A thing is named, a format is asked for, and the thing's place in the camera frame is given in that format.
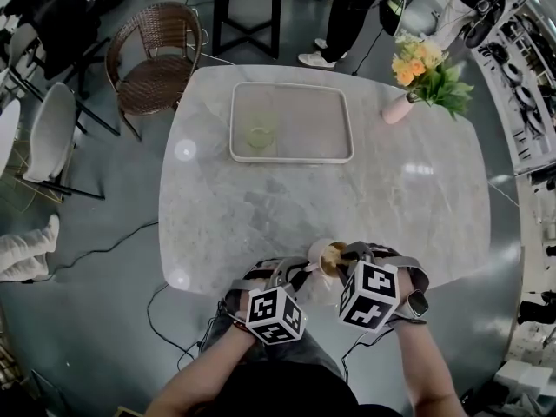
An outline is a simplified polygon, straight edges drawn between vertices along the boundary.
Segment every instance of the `gray shorts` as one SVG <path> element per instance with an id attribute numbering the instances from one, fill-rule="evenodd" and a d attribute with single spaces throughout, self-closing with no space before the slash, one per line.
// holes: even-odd
<path id="1" fill-rule="evenodd" d="M 238 309 L 239 294 L 239 292 L 232 292 L 228 295 L 226 301 L 222 302 L 224 304 L 218 310 L 213 327 L 208 334 L 207 342 L 201 348 L 201 352 L 214 345 L 232 325 L 232 318 L 227 314 L 227 310 L 233 314 Z M 257 340 L 245 353 L 240 364 L 259 361 L 291 361 L 293 363 L 320 365 L 342 378 L 338 365 L 322 350 L 322 347 L 308 331 L 303 333 L 300 340 L 290 343 L 266 346 L 260 340 Z"/>

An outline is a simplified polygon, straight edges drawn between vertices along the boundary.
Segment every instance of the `brown chair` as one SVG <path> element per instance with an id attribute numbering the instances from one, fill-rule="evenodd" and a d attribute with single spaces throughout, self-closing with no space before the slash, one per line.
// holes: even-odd
<path id="1" fill-rule="evenodd" d="M 117 69 L 120 50 L 136 29 L 139 29 L 147 60 L 136 65 L 121 79 Z M 195 40 L 193 62 L 187 54 L 188 31 Z M 179 48 L 182 53 L 158 56 L 158 49 L 164 47 Z M 120 117 L 138 141 L 141 137 L 126 114 L 145 116 L 168 108 L 177 109 L 177 103 L 199 63 L 201 48 L 199 19 L 188 6 L 178 2 L 149 6 L 118 30 L 106 54 L 106 72 L 117 94 Z"/>

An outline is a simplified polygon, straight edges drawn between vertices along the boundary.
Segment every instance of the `green leaves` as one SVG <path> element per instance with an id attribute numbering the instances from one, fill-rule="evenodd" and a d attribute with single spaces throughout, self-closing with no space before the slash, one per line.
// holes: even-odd
<path id="1" fill-rule="evenodd" d="M 411 91 L 429 106 L 440 105 L 448 110 L 455 119 L 456 114 L 466 112 L 467 103 L 472 99 L 471 85 L 459 82 L 460 68 L 448 68 L 441 63 L 436 69 L 430 69 L 414 80 Z"/>

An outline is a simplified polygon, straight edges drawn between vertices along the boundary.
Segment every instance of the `pink vase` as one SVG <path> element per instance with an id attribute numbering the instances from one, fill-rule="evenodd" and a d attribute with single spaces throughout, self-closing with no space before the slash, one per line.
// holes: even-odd
<path id="1" fill-rule="evenodd" d="M 381 114 L 384 122 L 389 123 L 390 125 L 397 123 L 403 119 L 409 111 L 411 111 L 411 108 L 413 108 L 414 105 L 409 102 L 407 96 L 408 94 L 401 95 L 382 109 Z"/>

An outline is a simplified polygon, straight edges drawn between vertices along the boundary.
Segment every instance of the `gray floor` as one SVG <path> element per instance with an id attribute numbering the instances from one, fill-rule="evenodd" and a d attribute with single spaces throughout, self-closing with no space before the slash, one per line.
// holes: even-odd
<path id="1" fill-rule="evenodd" d="M 150 3 L 126 0 L 103 18 L 102 34 L 111 36 L 131 15 Z M 189 4 L 205 0 L 189 0 Z M 268 16 L 269 0 L 233 0 L 230 13 L 245 23 Z M 272 61 L 251 46 L 224 55 L 235 63 L 295 65 L 299 52 L 311 50 L 326 34 L 330 3 L 283 0 L 281 57 Z M 199 6 L 202 24 L 211 32 L 212 4 Z M 378 32 L 372 12 L 349 57 L 338 71 L 351 73 Z M 361 68 L 360 76 L 394 83 L 389 69 L 393 41 L 383 36 Z M 139 59 L 132 45 L 125 63 Z M 456 58 L 466 60 L 465 55 Z M 218 64 L 202 59 L 202 66 Z M 517 200 L 505 137 L 493 101 L 476 65 L 467 62 L 464 79 L 475 84 L 467 117 L 480 139 L 491 181 Z M 116 101 L 102 66 L 89 76 L 88 105 L 118 125 Z M 143 142 L 122 128 L 116 138 L 87 122 L 90 135 L 74 154 L 71 184 L 102 189 L 105 202 L 72 196 L 58 212 L 62 229 L 50 269 L 67 264 L 93 248 L 107 248 L 120 236 L 155 220 L 158 188 L 172 112 L 136 121 Z M 447 359 L 459 393 L 477 387 L 497 369 L 506 351 L 520 292 L 520 219 L 518 209 L 490 188 L 492 238 L 488 264 L 477 275 L 430 292 L 431 329 Z M 0 203 L 0 233 L 42 227 L 56 206 L 37 200 L 25 215 Z M 139 232 L 110 254 L 97 254 L 60 270 L 55 279 L 33 285 L 3 284 L 0 298 L 17 356 L 57 384 L 76 415 L 112 415 L 118 405 L 142 412 L 156 391 L 176 372 L 180 352 L 160 340 L 147 322 L 146 307 L 163 283 L 156 227 Z M 215 300 L 171 288 L 153 304 L 155 325 L 170 339 L 188 346 L 202 335 Z M 308 308 L 308 330 L 337 360 L 359 335 L 335 324 L 332 308 Z M 380 403 L 410 414 L 400 370 L 399 349 L 388 337 L 374 348 L 358 349 L 348 359 L 350 386 L 361 403 Z"/>

